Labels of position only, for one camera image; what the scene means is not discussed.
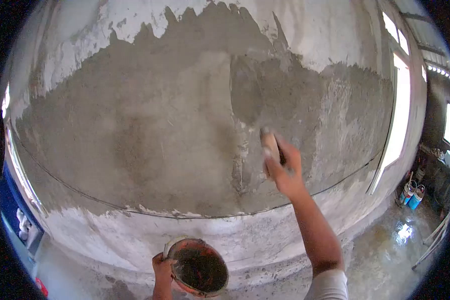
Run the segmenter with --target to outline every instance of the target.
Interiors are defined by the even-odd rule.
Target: bucket
[[[408,206],[411,209],[417,208],[420,201],[422,201],[423,199],[423,195],[425,195],[425,187],[420,184],[419,186],[416,187],[413,196],[410,198],[410,201],[408,201]]]
[[[414,195],[415,187],[417,186],[417,183],[414,180],[411,180],[407,183],[405,183],[405,186],[403,187],[403,191],[400,194],[400,205],[406,205],[410,198]]]
[[[170,241],[163,256],[177,260],[172,265],[172,278],[182,291],[195,297],[209,298],[218,296],[227,287],[225,261],[212,246],[199,238]]]
[[[425,171],[422,170],[420,167],[418,167],[418,169],[416,170],[416,181],[420,183],[420,181],[422,181],[423,176],[425,176]]]

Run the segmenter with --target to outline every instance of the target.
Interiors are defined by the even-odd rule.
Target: red object
[[[42,292],[42,294],[43,294],[45,297],[48,297],[48,290],[47,290],[47,288],[45,287],[45,285],[44,285],[44,283],[42,282],[42,280],[40,280],[38,277],[35,277],[35,282],[36,282],[38,288],[40,289],[40,291]]]

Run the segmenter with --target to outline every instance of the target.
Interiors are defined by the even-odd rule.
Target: wet floor
[[[412,267],[428,249],[423,241],[440,224],[426,201],[412,210],[392,204],[389,210],[355,238],[347,270],[348,291],[354,300],[406,299],[425,275],[430,255]]]

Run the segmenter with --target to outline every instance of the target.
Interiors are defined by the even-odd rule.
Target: orange bucket
[[[172,265],[172,278],[183,291],[209,298],[225,290],[228,283],[227,265],[212,246],[192,237],[173,242],[165,246],[163,256],[177,260]]]

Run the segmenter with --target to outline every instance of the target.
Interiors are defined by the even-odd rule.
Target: blue bucket
[[[410,198],[413,196],[415,192],[415,187],[417,186],[417,183],[415,183],[414,180],[411,180],[410,182],[405,183],[405,186],[403,187],[403,191],[400,194],[400,203],[399,205],[406,205],[408,201],[410,201]]]
[[[425,195],[425,187],[420,184],[419,186],[417,186],[415,192],[413,193],[413,196],[408,201],[408,206],[411,209],[416,209],[417,206],[419,206],[420,201],[422,201],[424,195]]]

